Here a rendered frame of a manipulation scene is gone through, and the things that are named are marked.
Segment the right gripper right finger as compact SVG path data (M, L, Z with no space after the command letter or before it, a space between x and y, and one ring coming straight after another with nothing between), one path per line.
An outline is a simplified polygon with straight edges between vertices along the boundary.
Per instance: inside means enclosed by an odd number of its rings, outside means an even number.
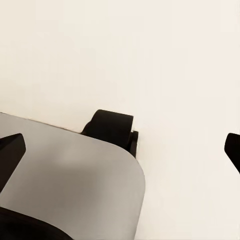
M229 133L225 141L224 151L240 173L240 135Z

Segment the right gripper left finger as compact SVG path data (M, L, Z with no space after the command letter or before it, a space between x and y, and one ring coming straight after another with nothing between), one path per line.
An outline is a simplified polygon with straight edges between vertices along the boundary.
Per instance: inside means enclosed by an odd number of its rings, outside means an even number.
M21 133L0 139L0 193L26 152Z

